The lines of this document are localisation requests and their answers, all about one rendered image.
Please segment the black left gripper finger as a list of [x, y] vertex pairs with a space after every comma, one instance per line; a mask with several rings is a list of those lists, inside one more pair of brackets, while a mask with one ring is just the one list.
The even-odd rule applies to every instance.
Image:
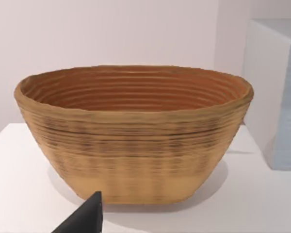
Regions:
[[51, 233], [102, 233], [102, 193], [95, 192]]

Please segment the brown woven basket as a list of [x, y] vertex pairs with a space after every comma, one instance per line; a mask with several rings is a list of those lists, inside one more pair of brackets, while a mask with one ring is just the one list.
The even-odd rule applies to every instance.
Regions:
[[170, 204], [216, 168], [254, 97], [228, 73], [100, 65], [21, 80], [14, 97], [50, 165], [82, 199]]

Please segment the white and pale blue box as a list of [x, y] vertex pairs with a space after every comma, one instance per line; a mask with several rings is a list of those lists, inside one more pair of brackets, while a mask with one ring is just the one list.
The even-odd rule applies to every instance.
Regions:
[[245, 124], [271, 169], [291, 170], [291, 19], [253, 19], [242, 76], [254, 98]]

